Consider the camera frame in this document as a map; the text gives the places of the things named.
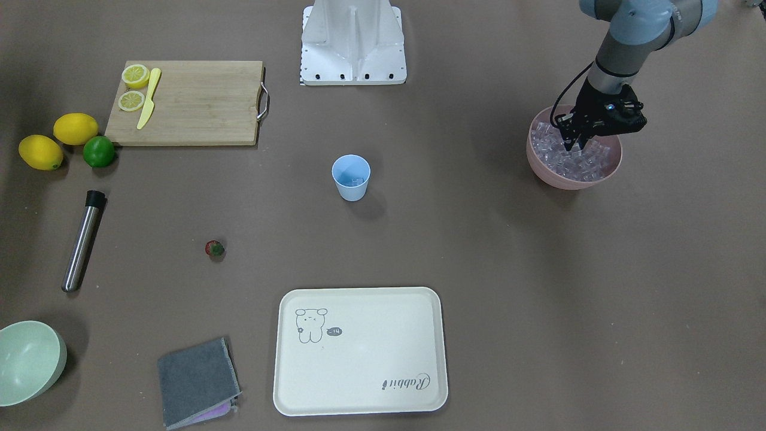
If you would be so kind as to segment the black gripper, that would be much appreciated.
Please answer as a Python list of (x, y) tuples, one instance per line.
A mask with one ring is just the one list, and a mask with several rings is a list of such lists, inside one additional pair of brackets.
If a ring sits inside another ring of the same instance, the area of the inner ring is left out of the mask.
[(637, 133), (648, 123), (643, 104), (629, 84), (621, 85), (615, 95), (597, 90), (589, 81), (583, 83), (572, 109), (571, 123), (563, 129), (567, 151), (578, 145), (585, 152), (594, 136)]

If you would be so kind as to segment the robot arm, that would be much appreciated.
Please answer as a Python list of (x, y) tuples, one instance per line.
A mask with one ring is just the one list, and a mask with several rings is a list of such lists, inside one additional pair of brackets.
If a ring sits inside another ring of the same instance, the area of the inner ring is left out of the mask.
[(692, 35), (716, 17), (717, 1), (580, 1), (580, 10), (609, 29), (569, 114), (552, 116), (564, 148), (595, 136), (637, 133), (648, 120), (630, 86), (648, 56)]

